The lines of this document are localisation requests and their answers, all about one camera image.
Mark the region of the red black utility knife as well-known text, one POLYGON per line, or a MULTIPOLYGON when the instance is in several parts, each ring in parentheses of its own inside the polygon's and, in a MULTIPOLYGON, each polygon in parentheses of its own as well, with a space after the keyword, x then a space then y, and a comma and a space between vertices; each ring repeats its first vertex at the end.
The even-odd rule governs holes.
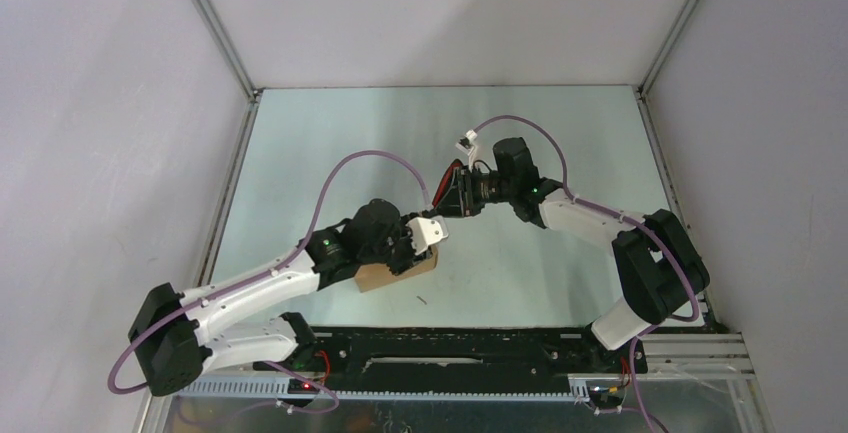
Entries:
POLYGON ((432 206, 437 207, 440 203, 441 199, 444 197, 446 191, 449 186, 452 184, 453 176, 457 169, 461 169, 464 166, 463 162, 460 159, 454 159, 447 167, 446 171, 442 175, 442 178, 439 182, 439 185, 436 189, 436 193, 432 200, 432 206))

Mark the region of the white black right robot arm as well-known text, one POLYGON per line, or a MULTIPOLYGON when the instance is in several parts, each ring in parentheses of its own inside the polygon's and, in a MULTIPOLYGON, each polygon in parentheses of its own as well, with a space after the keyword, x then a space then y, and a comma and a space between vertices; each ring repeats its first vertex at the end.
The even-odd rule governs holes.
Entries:
POLYGON ((590 325, 594 336, 581 345, 585 364, 606 371, 622 356, 622 346, 696 306, 710 276, 685 227, 669 210, 628 213, 569 195, 565 186, 540 175, 520 137, 493 147, 495 168, 481 170, 474 132, 457 147, 468 157, 446 170, 433 199, 444 218, 468 218, 489 204, 507 203, 523 222, 568 231, 606 250, 615 260, 622 298, 590 325))

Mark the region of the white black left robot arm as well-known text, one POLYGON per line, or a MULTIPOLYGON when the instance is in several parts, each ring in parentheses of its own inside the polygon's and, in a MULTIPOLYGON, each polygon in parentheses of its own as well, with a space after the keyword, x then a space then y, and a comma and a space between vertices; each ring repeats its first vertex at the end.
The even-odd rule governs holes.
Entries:
POLYGON ((347 281, 364 266, 402 275, 429 260, 448 236, 435 212, 403 215, 374 199, 353 217, 312 232, 293 251, 226 282, 183 292, 161 284, 148 292, 128 333, 143 386, 162 397, 239 364, 304 369, 315 359, 316 343, 301 314, 283 313, 260 326, 247 319, 347 281))

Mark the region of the brown cardboard express box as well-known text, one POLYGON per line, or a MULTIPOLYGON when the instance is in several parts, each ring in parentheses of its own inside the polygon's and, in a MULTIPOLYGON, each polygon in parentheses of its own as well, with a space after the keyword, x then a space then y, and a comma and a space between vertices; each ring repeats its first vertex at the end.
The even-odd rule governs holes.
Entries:
POLYGON ((439 250, 432 247, 426 258, 404 273, 395 275, 387 265, 372 264, 359 268, 353 280, 360 293, 383 288, 394 283, 432 271, 438 265, 439 250))

